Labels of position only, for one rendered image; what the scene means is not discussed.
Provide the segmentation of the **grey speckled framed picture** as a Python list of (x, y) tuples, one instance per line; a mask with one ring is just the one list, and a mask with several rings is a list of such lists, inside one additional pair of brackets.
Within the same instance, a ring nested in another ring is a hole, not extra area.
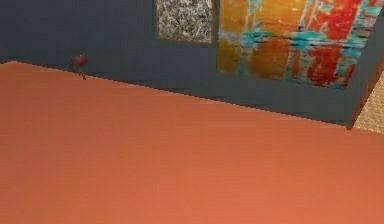
[(214, 0), (154, 0), (158, 38), (210, 44)]

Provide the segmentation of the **orange red teal painting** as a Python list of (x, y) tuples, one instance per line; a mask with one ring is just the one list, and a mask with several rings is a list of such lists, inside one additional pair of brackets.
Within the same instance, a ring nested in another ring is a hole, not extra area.
[(218, 71), (344, 89), (384, 0), (220, 0)]

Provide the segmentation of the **small red stool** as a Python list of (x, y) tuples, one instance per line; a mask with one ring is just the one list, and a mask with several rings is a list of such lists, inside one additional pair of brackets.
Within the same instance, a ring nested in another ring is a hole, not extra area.
[(83, 67), (87, 64), (88, 59), (85, 55), (79, 55), (73, 57), (70, 60), (69, 70), (77, 73), (83, 80), (86, 79), (86, 75), (83, 72)]

